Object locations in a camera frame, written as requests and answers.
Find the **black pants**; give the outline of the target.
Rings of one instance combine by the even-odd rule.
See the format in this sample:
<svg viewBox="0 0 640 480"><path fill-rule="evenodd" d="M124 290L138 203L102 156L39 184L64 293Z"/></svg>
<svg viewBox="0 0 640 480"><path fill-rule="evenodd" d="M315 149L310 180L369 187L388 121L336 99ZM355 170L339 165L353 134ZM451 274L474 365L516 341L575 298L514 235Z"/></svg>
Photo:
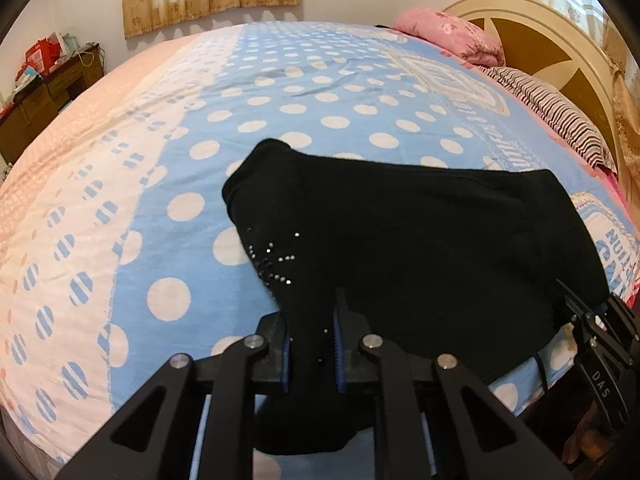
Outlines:
<svg viewBox="0 0 640 480"><path fill-rule="evenodd" d="M256 446L331 453L370 425L341 396L328 333L339 302L407 353L458 358L482 382L523 364L610 289L596 246L548 170L381 164L257 144L222 197L291 338L288 394L264 401Z"/></svg>

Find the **blue pink patterned bedspread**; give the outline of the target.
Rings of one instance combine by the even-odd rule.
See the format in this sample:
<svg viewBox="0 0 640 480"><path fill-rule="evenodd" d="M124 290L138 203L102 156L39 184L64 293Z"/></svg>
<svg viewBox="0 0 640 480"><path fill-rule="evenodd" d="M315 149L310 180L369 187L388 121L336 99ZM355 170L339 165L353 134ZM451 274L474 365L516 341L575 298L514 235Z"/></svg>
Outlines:
<svg viewBox="0 0 640 480"><path fill-rule="evenodd" d="M639 237L615 186L458 58L329 23L169 41L84 92L2 184L1 416L36 477L54 477L172 354L224 351L273 309L221 196L265 138L392 164L549 169L612 292L638 290Z"/></svg>

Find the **striped grey pillow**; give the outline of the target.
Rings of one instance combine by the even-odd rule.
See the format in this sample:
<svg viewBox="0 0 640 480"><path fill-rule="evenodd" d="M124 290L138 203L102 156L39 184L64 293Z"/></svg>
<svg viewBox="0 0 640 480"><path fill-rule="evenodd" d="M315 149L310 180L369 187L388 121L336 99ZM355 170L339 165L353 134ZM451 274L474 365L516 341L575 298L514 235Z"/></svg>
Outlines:
<svg viewBox="0 0 640 480"><path fill-rule="evenodd" d="M591 167L618 174L598 127L559 90L517 68L480 66L480 70L527 105Z"/></svg>

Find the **cream wooden headboard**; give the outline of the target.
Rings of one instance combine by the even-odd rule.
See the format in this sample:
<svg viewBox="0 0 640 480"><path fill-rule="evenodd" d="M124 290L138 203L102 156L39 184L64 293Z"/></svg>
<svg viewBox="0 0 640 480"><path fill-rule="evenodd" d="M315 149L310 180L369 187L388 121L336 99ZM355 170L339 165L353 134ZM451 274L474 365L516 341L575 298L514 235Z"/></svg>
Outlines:
<svg viewBox="0 0 640 480"><path fill-rule="evenodd" d="M629 172L613 108L615 65L577 25L536 0L459 0L444 11L502 42L506 65L551 84L599 128L616 162Z"/></svg>

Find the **pink floral pillow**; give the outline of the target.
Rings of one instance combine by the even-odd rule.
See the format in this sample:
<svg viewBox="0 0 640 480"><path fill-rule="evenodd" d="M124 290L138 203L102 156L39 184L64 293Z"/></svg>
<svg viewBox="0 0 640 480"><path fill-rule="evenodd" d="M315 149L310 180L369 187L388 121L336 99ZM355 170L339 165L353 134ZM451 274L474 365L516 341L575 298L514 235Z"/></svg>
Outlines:
<svg viewBox="0 0 640 480"><path fill-rule="evenodd" d="M502 43L477 25L429 8L402 11L393 30L420 38L476 66L506 65Z"/></svg>

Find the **dark wooden desk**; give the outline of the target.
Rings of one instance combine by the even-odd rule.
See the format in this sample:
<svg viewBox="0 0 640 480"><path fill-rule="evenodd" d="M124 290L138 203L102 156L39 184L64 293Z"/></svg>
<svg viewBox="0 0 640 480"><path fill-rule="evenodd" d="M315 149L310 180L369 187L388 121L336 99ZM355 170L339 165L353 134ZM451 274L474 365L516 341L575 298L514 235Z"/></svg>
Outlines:
<svg viewBox="0 0 640 480"><path fill-rule="evenodd" d="M36 78L18 92L14 101L1 110L3 160L15 164L61 110L103 76L103 48L99 44L86 44L49 76Z"/></svg>

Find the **red gift bag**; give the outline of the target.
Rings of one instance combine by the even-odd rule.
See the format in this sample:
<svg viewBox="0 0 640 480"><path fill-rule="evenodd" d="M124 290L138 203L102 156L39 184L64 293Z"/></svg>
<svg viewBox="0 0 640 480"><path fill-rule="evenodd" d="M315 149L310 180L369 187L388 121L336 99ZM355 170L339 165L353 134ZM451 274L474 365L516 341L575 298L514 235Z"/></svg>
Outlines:
<svg viewBox="0 0 640 480"><path fill-rule="evenodd" d="M62 48L56 35L36 41L25 52L25 61L18 70L15 80L19 80L29 68L32 68L40 76L49 76L53 66L61 57L61 52Z"/></svg>

